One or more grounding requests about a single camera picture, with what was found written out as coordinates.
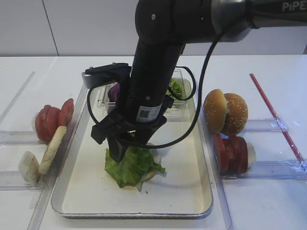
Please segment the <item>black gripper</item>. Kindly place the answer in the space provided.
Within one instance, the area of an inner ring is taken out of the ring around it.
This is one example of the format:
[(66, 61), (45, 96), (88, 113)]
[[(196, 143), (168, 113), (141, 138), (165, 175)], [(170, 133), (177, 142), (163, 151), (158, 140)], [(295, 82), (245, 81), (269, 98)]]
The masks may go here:
[(166, 123), (165, 111), (173, 105), (166, 95), (158, 106), (141, 105), (130, 99), (117, 102), (103, 120), (92, 128), (91, 137), (101, 144), (107, 138), (110, 157), (120, 162), (130, 145), (145, 145), (153, 134)]

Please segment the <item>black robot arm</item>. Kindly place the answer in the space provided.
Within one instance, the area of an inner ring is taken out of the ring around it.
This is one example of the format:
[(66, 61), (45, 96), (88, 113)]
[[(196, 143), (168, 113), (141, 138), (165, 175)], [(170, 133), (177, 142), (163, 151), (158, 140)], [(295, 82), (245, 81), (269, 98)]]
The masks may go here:
[(250, 29), (303, 26), (304, 0), (141, 0), (135, 12), (139, 36), (132, 65), (113, 63), (89, 68), (83, 81), (89, 90), (117, 82), (116, 107), (97, 121), (91, 136), (108, 142), (111, 157), (120, 162), (130, 146), (148, 147), (155, 131), (166, 123), (173, 104), (167, 96), (173, 71), (186, 44), (210, 43), (210, 58), (218, 42), (242, 40)]

